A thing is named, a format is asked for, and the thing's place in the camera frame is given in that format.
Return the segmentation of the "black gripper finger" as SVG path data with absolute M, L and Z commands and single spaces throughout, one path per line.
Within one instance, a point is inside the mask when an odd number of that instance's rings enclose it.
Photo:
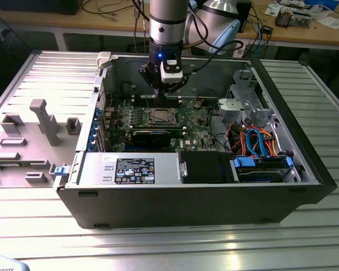
M 164 101 L 165 86 L 162 83 L 160 68 L 157 65 L 143 65 L 139 68 L 139 73 L 147 84 L 155 90 L 158 100 Z
M 188 76 L 184 76 L 180 82 L 171 83 L 167 86 L 165 91 L 165 98 L 168 97 L 170 94 L 175 93 L 176 91 L 180 90 L 184 87 L 188 82 Z

